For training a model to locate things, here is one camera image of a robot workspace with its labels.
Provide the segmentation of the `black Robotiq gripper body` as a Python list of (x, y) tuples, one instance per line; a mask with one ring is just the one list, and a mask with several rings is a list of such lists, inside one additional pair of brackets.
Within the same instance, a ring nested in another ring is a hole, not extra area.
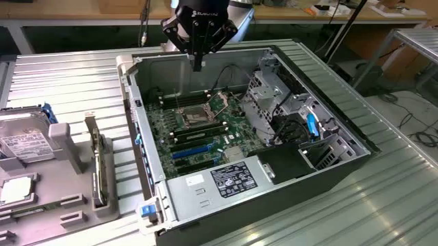
[(228, 20), (228, 1), (222, 0), (199, 0), (179, 1), (175, 15), (179, 24), (186, 28), (191, 27), (194, 21), (203, 24), (214, 22), (215, 25), (223, 25)]

